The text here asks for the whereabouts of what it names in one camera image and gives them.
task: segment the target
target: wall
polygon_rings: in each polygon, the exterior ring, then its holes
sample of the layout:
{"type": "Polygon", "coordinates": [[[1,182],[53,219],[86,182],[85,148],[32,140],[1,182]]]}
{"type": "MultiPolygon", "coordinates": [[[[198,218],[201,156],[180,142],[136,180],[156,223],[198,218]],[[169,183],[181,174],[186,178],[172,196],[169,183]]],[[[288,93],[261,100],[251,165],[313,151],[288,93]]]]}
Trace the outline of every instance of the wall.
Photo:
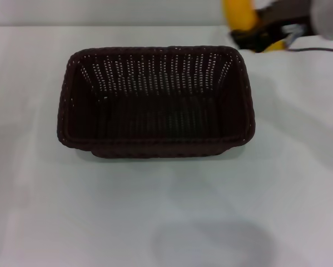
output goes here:
{"type": "Polygon", "coordinates": [[[220,7],[221,0],[0,0],[0,25],[219,25],[220,7]]]}

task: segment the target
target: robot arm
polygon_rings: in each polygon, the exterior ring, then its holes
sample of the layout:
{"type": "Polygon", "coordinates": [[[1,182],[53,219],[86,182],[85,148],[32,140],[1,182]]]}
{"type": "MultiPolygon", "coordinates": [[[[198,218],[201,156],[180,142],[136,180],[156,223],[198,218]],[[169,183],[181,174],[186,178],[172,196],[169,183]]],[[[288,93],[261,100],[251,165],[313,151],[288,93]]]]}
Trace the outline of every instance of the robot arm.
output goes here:
{"type": "Polygon", "coordinates": [[[240,49],[287,49],[301,36],[333,39],[333,0],[277,0],[255,10],[251,0],[223,0],[231,36],[240,49]]]}

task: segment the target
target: woven basket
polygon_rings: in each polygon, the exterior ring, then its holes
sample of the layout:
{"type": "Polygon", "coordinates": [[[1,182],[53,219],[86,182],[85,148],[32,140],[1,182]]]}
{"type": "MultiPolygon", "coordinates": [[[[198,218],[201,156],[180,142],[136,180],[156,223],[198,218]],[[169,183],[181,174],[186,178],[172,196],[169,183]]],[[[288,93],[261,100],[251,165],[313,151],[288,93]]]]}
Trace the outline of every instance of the woven basket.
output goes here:
{"type": "Polygon", "coordinates": [[[99,48],[67,65],[57,134],[104,158],[219,155],[255,133],[246,67],[230,47],[99,48]]]}

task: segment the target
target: dark brown basket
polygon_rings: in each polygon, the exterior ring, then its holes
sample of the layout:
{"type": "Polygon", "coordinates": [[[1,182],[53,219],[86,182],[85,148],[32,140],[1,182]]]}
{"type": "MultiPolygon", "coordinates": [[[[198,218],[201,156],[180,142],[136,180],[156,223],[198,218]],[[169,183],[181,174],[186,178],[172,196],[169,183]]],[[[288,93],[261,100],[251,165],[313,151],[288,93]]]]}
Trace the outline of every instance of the dark brown basket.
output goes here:
{"type": "Polygon", "coordinates": [[[74,54],[57,134],[104,158],[218,155],[255,133],[249,78],[231,47],[99,48],[74,54]]]}

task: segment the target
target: white surface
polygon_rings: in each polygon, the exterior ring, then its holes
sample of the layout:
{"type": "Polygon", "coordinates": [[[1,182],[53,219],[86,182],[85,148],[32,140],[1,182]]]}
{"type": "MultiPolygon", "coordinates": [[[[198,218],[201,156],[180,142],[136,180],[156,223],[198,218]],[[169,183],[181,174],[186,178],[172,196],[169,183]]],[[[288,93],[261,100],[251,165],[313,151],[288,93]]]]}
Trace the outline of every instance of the white surface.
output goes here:
{"type": "Polygon", "coordinates": [[[256,135],[221,156],[101,160],[57,140],[74,52],[225,31],[0,28],[0,267],[333,267],[333,53],[242,52],[256,135]]]}
{"type": "Polygon", "coordinates": [[[0,25],[222,25],[220,7],[221,0],[0,0],[0,25]]]}

